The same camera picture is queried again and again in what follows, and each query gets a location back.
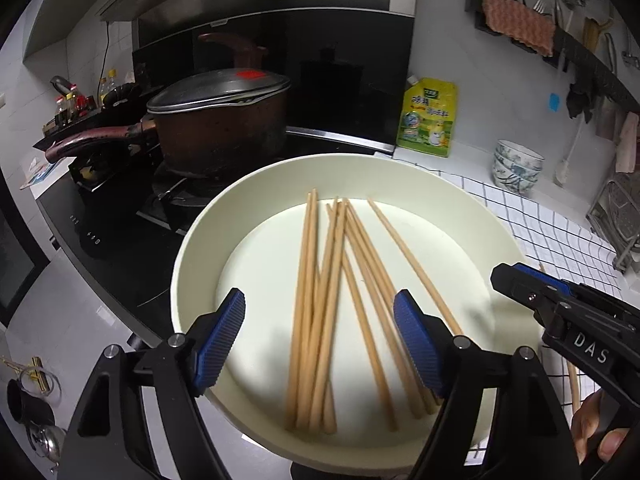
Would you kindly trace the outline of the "wooden chopstick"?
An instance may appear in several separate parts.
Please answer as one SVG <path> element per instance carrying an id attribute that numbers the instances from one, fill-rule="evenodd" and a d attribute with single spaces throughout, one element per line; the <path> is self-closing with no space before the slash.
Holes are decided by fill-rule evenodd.
<path id="1" fill-rule="evenodd" d="M 373 443 L 401 426 L 398 370 L 364 284 L 345 223 L 331 379 L 338 431 Z"/>
<path id="2" fill-rule="evenodd" d="M 382 261 L 349 200 L 346 200 L 346 216 L 349 240 L 355 246 L 352 251 L 356 254 L 358 263 L 368 271 L 370 278 L 367 283 L 371 282 L 376 290 L 376 293 L 371 292 L 370 296 L 397 366 L 410 411 L 415 418 L 420 418 L 425 414 L 433 415 L 437 412 L 438 404 L 431 391 L 420 385 L 419 377 L 407 356 L 406 348 L 399 339 L 393 319 L 393 284 L 390 282 Z"/>
<path id="3" fill-rule="evenodd" d="M 326 244 L 324 244 L 322 266 L 319 278 L 314 281 L 312 292 L 312 324 L 310 335 L 307 341 L 305 356 L 305 375 L 300 386 L 300 400 L 298 401 L 298 412 L 296 425 L 300 429 L 307 429 L 312 426 L 312 431 L 316 430 L 321 422 L 323 410 L 323 393 L 326 390 L 324 379 L 318 379 L 320 354 L 323 348 L 324 318 L 326 317 L 326 297 L 329 293 L 329 282 L 331 281 L 331 268 L 334 253 L 335 228 L 336 228 L 336 205 L 329 206 L 329 227 L 326 232 Z"/>
<path id="4" fill-rule="evenodd" d="M 558 398 L 564 415 L 570 419 L 582 405 L 576 367 L 543 341 L 538 347 L 542 366 Z"/>
<path id="5" fill-rule="evenodd" d="M 324 398 L 326 397 L 326 383 L 328 382 L 329 377 L 330 357 L 337 309 L 337 289 L 338 281 L 340 280 L 346 223 L 345 203 L 342 200 L 336 204 L 334 217 L 336 218 L 336 221 L 332 231 L 332 255 L 329 266 L 328 292 L 326 293 L 326 312 L 324 312 L 318 370 L 309 419 L 309 430 L 311 432 L 319 432 L 321 430 Z"/>
<path id="6" fill-rule="evenodd" d="M 324 334 L 324 320 L 326 319 L 326 299 L 321 300 L 321 294 L 328 294 L 328 281 L 330 280 L 330 271 L 326 270 L 324 266 L 321 271 L 318 272 L 317 281 L 316 281 L 316 306 L 320 307 L 320 333 L 319 333 L 319 349 L 318 353 L 322 351 L 322 341 Z M 325 434 L 335 434 L 337 430 L 336 418 L 335 418 L 335 408 L 334 408 L 334 400 L 333 400 L 333 392 L 331 385 L 330 375 L 326 375 L 326 383 L 324 384 L 326 388 L 324 388 L 324 398 L 323 398 L 323 408 L 321 413 L 321 427 L 322 431 Z"/>
<path id="7" fill-rule="evenodd" d="M 317 270 L 317 240 L 318 240 L 318 192 L 314 188 L 309 195 L 308 226 L 306 227 L 305 248 L 305 283 L 304 310 L 302 327 L 302 346 L 300 347 L 300 371 L 298 388 L 298 405 L 296 428 L 305 429 L 308 425 L 308 364 L 312 319 L 314 318 L 314 282 Z"/>
<path id="8" fill-rule="evenodd" d="M 386 218 L 386 215 L 382 213 L 382 210 L 378 208 L 378 205 L 374 202 L 374 200 L 371 200 L 370 198 L 368 198 L 367 202 L 369 206 L 372 208 L 372 210 L 374 211 L 374 213 L 376 214 L 376 216 L 378 217 L 378 220 L 382 222 L 382 225 L 384 226 L 388 234 L 390 234 L 393 241 L 396 243 L 396 245 L 398 246 L 402 254 L 407 259 L 408 263 L 412 267 L 412 270 L 414 271 L 416 276 L 419 278 L 423 287 L 426 289 L 426 291 L 434 301 L 435 306 L 439 310 L 440 314 L 444 318 L 450 330 L 456 336 L 462 335 L 463 334 L 462 327 L 460 326 L 460 324 L 452 314 L 451 310 L 446 304 L 446 301 L 444 300 L 444 298 L 442 298 L 442 295 L 437 290 L 432 280 L 428 277 L 428 275 L 420 265 L 419 260 L 413 255 L 412 251 L 410 250 L 406 242 L 401 238 L 397 230 L 392 226 L 392 224 L 390 223 L 390 220 Z"/>
<path id="9" fill-rule="evenodd" d="M 413 372 L 410 370 L 404 350 L 401 349 L 395 324 L 390 317 L 390 305 L 387 301 L 387 287 L 381 273 L 378 272 L 372 252 L 367 245 L 358 226 L 357 215 L 349 200 L 344 200 L 346 212 L 346 230 L 349 244 L 356 258 L 364 284 L 366 284 L 374 310 L 378 316 L 385 340 L 390 347 L 390 354 L 398 370 L 402 388 L 407 396 L 408 407 L 412 416 L 420 419 L 427 414 L 422 394 Z"/>
<path id="10" fill-rule="evenodd" d="M 295 291 L 294 318 L 290 345 L 290 360 L 288 361 L 288 390 L 285 403 L 285 429 L 292 430 L 296 422 L 297 387 L 299 375 L 300 338 L 302 338 L 304 292 L 306 276 L 306 258 L 310 229 L 310 210 L 312 193 L 307 194 L 302 241 L 300 242 L 297 282 Z"/>

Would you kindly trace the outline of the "cream round basin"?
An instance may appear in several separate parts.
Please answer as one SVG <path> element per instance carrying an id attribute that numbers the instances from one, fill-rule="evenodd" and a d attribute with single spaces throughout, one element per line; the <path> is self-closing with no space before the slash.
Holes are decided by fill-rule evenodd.
<path id="1" fill-rule="evenodd" d="M 288 460 L 333 472 L 398 474 L 411 469 L 431 417 L 411 414 L 398 368 L 373 304 L 366 302 L 397 430 L 385 420 L 366 345 L 346 283 L 338 286 L 330 361 L 337 430 L 307 434 L 285 427 L 306 198 L 352 203 L 392 283 L 427 314 L 437 307 L 429 278 L 462 332 L 480 348 L 512 353 L 536 347 L 529 310 L 495 292 L 492 269 L 523 259 L 506 225 L 474 194 L 436 174 L 367 155 L 317 155 L 266 167 L 212 200 L 186 233 L 172 272 L 172 325 L 187 330 L 232 288 L 245 318 L 207 397 L 234 426 Z"/>

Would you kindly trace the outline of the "steel dish rack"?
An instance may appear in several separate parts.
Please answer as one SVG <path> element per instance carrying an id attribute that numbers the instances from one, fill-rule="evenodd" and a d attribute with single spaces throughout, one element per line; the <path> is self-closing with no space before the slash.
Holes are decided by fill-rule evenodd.
<path id="1" fill-rule="evenodd" d="M 587 220 L 613 247 L 612 266 L 639 272 L 639 174 L 610 174 L 593 200 Z"/>

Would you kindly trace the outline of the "black gas stove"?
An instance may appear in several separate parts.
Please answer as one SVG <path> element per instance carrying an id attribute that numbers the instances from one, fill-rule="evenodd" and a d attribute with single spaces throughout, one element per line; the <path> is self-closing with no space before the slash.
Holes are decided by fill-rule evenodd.
<path id="1" fill-rule="evenodd" d="M 197 179 L 170 171 L 158 148 L 125 162 L 92 191 L 66 172 L 37 204 L 89 287 L 138 341 L 155 346 L 172 332 L 169 287 L 186 231 L 214 197 L 262 164 L 235 162 Z"/>

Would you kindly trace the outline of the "white hanging brush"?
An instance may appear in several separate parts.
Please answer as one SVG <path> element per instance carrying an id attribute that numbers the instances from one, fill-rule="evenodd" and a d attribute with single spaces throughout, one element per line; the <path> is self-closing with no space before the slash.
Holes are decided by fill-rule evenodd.
<path id="1" fill-rule="evenodd" d="M 566 185 L 566 182 L 568 179 L 568 170 L 570 170 L 570 159 L 574 154 L 577 142 L 579 140 L 580 134 L 582 133 L 582 128 L 584 128 L 584 125 L 585 125 L 585 116 L 580 115 L 579 118 L 577 119 L 577 127 L 572 139 L 572 143 L 570 144 L 570 148 L 568 149 L 566 154 L 563 156 L 563 158 L 555 167 L 553 181 L 560 188 Z"/>

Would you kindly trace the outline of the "pink hanging towel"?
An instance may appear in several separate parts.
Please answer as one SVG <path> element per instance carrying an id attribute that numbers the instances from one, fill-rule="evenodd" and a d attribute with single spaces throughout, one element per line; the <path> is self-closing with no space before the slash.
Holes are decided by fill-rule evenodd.
<path id="1" fill-rule="evenodd" d="M 615 153 L 616 174 L 632 174 L 636 170 L 639 116 L 629 112 L 620 130 Z"/>

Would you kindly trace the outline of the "stacked patterned ceramic bowls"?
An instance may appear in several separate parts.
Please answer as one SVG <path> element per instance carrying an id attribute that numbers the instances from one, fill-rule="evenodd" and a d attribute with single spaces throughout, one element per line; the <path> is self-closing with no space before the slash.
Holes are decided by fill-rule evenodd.
<path id="1" fill-rule="evenodd" d="M 491 177 L 498 188 L 527 196 L 544 168 L 544 156 L 508 140 L 499 140 Z"/>

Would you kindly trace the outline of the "steel kettle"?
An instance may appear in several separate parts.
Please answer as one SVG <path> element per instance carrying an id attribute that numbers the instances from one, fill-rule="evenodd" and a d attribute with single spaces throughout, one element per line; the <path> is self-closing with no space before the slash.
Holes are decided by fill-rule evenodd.
<path id="1" fill-rule="evenodd" d="M 50 471 L 56 474 L 60 466 L 66 431 L 54 425 L 36 425 L 29 422 L 26 425 L 26 434 L 32 449 L 52 464 Z"/>

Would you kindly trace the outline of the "brown pot with lid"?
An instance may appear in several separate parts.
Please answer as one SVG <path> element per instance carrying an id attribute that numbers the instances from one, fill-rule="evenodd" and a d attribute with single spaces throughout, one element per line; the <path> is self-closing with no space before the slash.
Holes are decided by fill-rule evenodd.
<path id="1" fill-rule="evenodd" d="M 209 177 L 235 162 L 277 155 L 285 137 L 288 77 L 257 68 L 201 73 L 149 100 L 166 165 L 178 174 Z"/>

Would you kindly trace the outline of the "yellow green seasoning pouch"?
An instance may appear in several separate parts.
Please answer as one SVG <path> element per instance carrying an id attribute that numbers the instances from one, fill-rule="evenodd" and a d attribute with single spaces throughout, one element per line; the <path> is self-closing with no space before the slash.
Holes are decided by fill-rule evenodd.
<path id="1" fill-rule="evenodd" d="M 409 76 L 396 145 L 448 157 L 457 116 L 458 87 L 449 81 Z"/>

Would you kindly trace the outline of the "black hanging rag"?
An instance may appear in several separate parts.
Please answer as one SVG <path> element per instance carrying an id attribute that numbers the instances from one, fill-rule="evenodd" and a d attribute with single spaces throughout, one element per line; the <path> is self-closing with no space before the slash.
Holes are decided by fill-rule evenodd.
<path id="1" fill-rule="evenodd" d="M 570 91 L 566 97 L 566 108 L 570 119 L 582 115 L 586 124 L 590 122 L 593 116 L 596 90 L 593 80 L 589 77 L 577 78 L 570 84 Z"/>

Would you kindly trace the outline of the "condiment bottles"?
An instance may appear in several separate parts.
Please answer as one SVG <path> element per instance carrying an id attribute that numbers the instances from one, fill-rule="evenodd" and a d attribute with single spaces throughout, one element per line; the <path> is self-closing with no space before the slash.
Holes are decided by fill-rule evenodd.
<path id="1" fill-rule="evenodd" d="M 116 70 L 109 70 L 106 77 L 101 77 L 96 96 L 83 94 L 76 84 L 62 76 L 52 77 L 50 84 L 58 92 L 54 124 L 58 127 L 67 126 L 94 110 L 105 108 L 106 98 L 117 89 L 116 76 Z"/>

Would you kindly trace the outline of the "orange wavy dishcloth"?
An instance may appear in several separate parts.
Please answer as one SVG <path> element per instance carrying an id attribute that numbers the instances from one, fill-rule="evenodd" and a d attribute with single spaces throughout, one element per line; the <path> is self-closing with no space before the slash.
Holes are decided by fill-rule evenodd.
<path id="1" fill-rule="evenodd" d="M 487 26 L 547 58 L 553 54 L 555 24 L 515 0 L 483 0 Z"/>

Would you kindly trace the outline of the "black range hood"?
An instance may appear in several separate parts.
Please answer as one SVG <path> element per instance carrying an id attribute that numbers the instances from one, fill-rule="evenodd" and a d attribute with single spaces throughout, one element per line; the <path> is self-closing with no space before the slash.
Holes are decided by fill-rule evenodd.
<path id="1" fill-rule="evenodd" d="M 416 0 L 106 0 L 150 88 L 232 65 L 287 76 L 288 131 L 391 153 Z"/>

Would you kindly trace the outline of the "red handled frying pan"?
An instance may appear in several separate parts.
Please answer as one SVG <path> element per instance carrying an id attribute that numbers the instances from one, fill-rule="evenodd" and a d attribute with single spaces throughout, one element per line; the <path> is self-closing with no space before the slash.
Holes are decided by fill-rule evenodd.
<path id="1" fill-rule="evenodd" d="M 155 122 L 151 119 L 142 120 L 142 122 L 137 122 L 131 126 L 86 130 L 52 144 L 44 152 L 44 157 L 50 164 L 54 164 L 63 158 L 77 156 L 80 152 L 92 146 L 114 142 L 131 143 L 137 138 L 141 138 L 147 131 L 154 130 L 155 127 Z"/>

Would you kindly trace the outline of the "black wall rail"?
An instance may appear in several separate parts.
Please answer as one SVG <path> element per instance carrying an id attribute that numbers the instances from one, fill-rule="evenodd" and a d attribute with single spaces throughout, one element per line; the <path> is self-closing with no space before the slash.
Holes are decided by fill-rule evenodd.
<path id="1" fill-rule="evenodd" d="M 574 112 L 581 112 L 597 96 L 607 96 L 626 112 L 638 113 L 639 101 L 604 62 L 580 41 L 556 26 L 548 16 L 515 0 L 465 0 L 465 11 L 476 29 L 506 36 L 525 50 L 539 54 L 555 68 L 573 64 L 576 81 L 570 85 Z"/>

